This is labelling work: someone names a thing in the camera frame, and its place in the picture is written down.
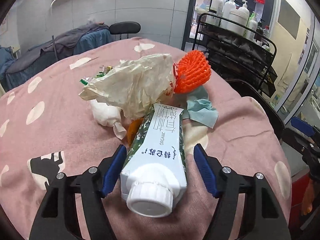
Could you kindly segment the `person right hand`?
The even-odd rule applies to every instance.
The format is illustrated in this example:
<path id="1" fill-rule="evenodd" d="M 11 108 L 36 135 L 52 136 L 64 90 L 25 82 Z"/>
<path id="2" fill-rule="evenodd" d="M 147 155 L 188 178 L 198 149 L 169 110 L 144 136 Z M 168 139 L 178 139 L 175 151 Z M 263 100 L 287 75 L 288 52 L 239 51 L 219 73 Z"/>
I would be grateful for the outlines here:
<path id="1" fill-rule="evenodd" d="M 312 179 L 309 179 L 309 183 L 306 187 L 301 207 L 301 215 L 306 216 L 312 211 L 312 203 L 315 199 L 315 184 Z"/>

